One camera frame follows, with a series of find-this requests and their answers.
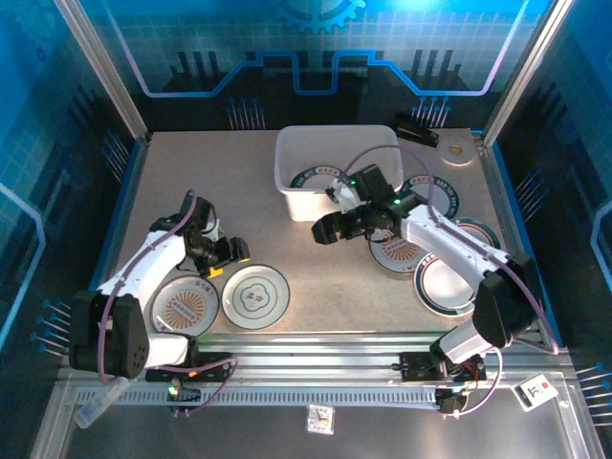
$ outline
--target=robotic arm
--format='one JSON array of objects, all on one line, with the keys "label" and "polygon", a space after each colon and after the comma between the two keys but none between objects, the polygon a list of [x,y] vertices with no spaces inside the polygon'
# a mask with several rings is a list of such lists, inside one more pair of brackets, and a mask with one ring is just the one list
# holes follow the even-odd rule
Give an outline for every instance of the robotic arm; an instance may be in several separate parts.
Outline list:
[{"label": "robotic arm", "polygon": [[[450,368],[492,347],[510,345],[513,336],[531,325],[536,317],[533,307],[499,268],[500,264],[506,265],[538,297],[536,263],[531,256],[510,256],[483,244],[436,210],[437,218],[432,218],[424,198],[414,193],[396,195],[375,165],[353,174],[351,183],[365,204],[359,206],[347,185],[334,182],[327,192],[340,204],[342,211],[325,215],[313,225],[313,236],[319,244],[371,235],[375,230],[390,230],[395,236],[436,254],[477,292],[471,319],[450,330],[430,347],[430,362],[438,368],[436,375],[432,378],[431,372],[426,372],[419,381],[445,379]],[[457,240],[443,230],[440,223],[459,232],[464,240]],[[487,255],[483,256],[473,245],[486,250]]]},{"label": "robotic arm", "polygon": [[[192,199],[196,200],[195,207],[186,223],[155,245],[155,241],[183,220]],[[187,257],[193,260],[201,277],[211,277],[222,273],[223,267],[231,262],[247,261],[250,253],[242,238],[225,237],[209,201],[186,196],[179,213],[160,218],[151,225],[144,244],[117,274],[95,292],[76,295],[71,320],[70,365],[97,371],[99,323],[109,295],[118,283],[122,287],[106,327],[105,372],[135,378],[145,368],[190,363],[197,349],[195,340],[175,333],[147,333],[142,314],[166,275]],[[137,258],[138,264],[127,273],[127,267]]]}]

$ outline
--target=gray tabletop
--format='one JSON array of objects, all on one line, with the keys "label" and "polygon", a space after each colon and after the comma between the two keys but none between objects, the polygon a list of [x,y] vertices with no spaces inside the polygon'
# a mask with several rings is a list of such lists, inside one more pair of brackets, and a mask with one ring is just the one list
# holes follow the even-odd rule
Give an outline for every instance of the gray tabletop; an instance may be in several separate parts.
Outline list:
[{"label": "gray tabletop", "polygon": [[[468,129],[439,133],[441,139],[453,138],[473,146]],[[264,332],[432,332],[448,330],[463,321],[427,310],[415,293],[412,276],[399,278],[380,267],[364,240],[320,246],[313,241],[312,224],[291,221],[285,198],[273,180],[276,136],[277,131],[156,133],[120,263],[142,244],[149,225],[176,212],[187,189],[193,187],[215,205],[227,235],[242,236],[249,243],[251,263],[273,266],[289,281],[292,298],[288,311]],[[441,160],[436,149],[400,142],[457,190],[457,217],[480,220],[501,239],[478,158],[468,165],[451,166]],[[403,160],[405,178],[424,173],[412,158],[404,155]],[[219,293],[230,275],[242,267],[230,266],[212,279]],[[220,314],[210,331],[244,330]]]},{"label": "gray tabletop", "polygon": [[174,419],[161,407],[111,407],[89,429],[73,430],[62,457],[572,457],[558,405],[524,413],[510,390],[498,390],[477,415],[459,421],[421,410],[344,407],[337,409],[334,435],[305,427],[305,407],[212,407],[189,419]]}]

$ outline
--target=white plastic bin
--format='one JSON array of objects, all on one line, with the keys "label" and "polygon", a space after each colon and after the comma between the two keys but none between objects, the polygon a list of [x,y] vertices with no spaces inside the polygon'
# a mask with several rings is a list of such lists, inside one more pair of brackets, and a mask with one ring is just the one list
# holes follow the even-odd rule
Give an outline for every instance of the white plastic bin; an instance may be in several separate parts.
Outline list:
[{"label": "white plastic bin", "polygon": [[[297,174],[317,165],[331,165],[343,170],[363,150],[380,144],[398,144],[395,132],[387,126],[289,126],[281,130],[276,138],[274,180],[287,199],[291,219],[315,222],[323,215],[339,210],[324,189],[290,188]],[[367,153],[355,163],[349,174],[370,164],[381,169],[396,191],[402,187],[404,167],[398,148],[381,148]]]}]

